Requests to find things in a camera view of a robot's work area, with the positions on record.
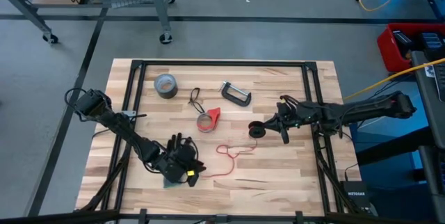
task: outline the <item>tape roll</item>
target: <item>tape roll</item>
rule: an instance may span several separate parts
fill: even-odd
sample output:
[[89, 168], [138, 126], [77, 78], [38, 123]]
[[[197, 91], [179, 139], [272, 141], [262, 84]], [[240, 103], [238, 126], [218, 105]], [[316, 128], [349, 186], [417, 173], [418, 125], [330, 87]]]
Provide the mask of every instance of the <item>tape roll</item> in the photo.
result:
[[208, 113], [201, 113], [200, 116], [198, 116], [196, 119], [197, 128], [203, 133], [210, 133], [211, 131], [213, 131], [213, 127], [202, 126], [202, 123], [206, 121], [207, 118], [211, 121], [211, 116]]
[[171, 74], [161, 74], [154, 80], [154, 89], [164, 99], [173, 98], [178, 93], [178, 86]]

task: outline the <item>table leg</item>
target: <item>table leg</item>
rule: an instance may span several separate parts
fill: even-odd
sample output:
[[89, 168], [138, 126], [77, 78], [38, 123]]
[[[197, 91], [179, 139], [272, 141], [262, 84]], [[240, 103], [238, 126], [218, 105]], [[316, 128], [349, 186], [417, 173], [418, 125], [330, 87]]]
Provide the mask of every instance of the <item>table leg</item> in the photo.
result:
[[424, 127], [394, 140], [358, 152], [357, 162], [363, 166], [382, 161], [399, 154], [405, 154], [406, 152], [414, 152], [421, 145], [434, 145], [430, 127]]
[[165, 0], [153, 0], [153, 2], [163, 29], [163, 34], [159, 37], [159, 41], [162, 44], [169, 44], [172, 42], [172, 28], [170, 27], [170, 20], [167, 14], [167, 2]]
[[55, 43], [52, 42], [51, 39], [53, 38], [51, 29], [49, 26], [45, 23], [45, 21], [37, 14], [37, 10], [33, 7], [31, 7], [25, 0], [8, 0], [11, 2], [16, 9], [18, 9], [30, 22], [32, 22], [36, 27], [38, 27], [42, 32], [44, 38], [48, 39], [49, 43]]

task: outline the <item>metal clamp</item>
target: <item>metal clamp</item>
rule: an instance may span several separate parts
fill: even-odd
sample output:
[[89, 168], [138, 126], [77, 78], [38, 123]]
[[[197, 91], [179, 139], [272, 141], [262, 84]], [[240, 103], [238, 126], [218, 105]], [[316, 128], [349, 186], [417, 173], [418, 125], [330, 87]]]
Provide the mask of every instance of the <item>metal clamp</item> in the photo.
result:
[[[239, 98], [229, 94], [227, 92], [229, 90], [229, 88], [239, 92], [242, 95], [245, 95], [247, 97], [245, 99], [245, 101], [243, 101], [243, 100], [241, 100], [241, 99], [239, 99]], [[228, 82], [228, 81], [224, 81], [222, 83], [222, 86], [221, 86], [220, 90], [221, 89], [222, 89], [221, 95], [224, 98], [228, 99], [229, 101], [231, 101], [231, 102], [233, 102], [233, 103], [235, 103], [235, 104], [237, 104], [239, 106], [248, 106], [250, 104], [250, 100], [252, 99], [252, 93], [246, 93], [246, 92], [244, 92], [242, 90], [239, 90], [238, 88], [235, 88], [234, 86], [232, 86], [231, 83]]]

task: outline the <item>red tape dispenser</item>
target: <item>red tape dispenser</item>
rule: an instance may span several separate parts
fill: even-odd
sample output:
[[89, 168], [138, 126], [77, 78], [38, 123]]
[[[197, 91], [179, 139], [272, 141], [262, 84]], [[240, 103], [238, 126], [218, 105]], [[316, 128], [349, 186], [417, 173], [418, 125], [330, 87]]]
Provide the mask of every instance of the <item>red tape dispenser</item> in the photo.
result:
[[[209, 133], [210, 131], [213, 131], [218, 124], [218, 118], [220, 117], [220, 114], [221, 108], [210, 109], [206, 113], [201, 113], [196, 120], [197, 128], [203, 133]], [[210, 125], [203, 126], [202, 123], [207, 122], [209, 118], [211, 122]]]
[[196, 120], [197, 128], [203, 133], [209, 133], [210, 131], [213, 131], [218, 124], [221, 108], [210, 109], [206, 112], [201, 104], [197, 102], [197, 97], [200, 95], [200, 91], [200, 88], [194, 88], [190, 94], [190, 101], [188, 103], [192, 104], [195, 109], [200, 112], [200, 116], [198, 116]]

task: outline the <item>red bin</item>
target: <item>red bin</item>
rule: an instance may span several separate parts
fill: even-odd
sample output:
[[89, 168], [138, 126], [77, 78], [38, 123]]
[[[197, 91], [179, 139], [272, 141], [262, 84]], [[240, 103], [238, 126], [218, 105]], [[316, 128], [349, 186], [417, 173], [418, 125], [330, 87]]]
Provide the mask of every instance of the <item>red bin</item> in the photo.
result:
[[398, 50], [396, 39], [392, 33], [400, 30], [411, 40], [416, 40], [418, 34], [425, 31], [440, 32], [445, 35], [445, 24], [413, 24], [413, 23], [391, 23], [378, 37], [377, 44], [383, 57], [385, 67], [389, 72], [400, 72], [411, 67], [411, 60], [402, 57]]

